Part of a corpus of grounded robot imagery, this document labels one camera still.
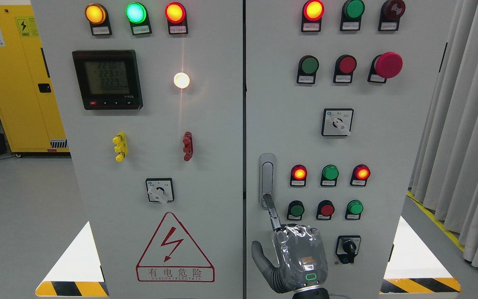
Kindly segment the grey robotic hand plastic-covered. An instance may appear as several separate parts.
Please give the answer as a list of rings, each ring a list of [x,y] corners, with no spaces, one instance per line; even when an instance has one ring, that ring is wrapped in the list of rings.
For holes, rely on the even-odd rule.
[[[328,276],[328,263],[321,234],[316,228],[289,224],[282,226],[272,197],[266,197],[273,228],[273,245],[279,267],[264,255],[257,240],[251,244],[251,255],[269,287],[279,294],[321,285]]]

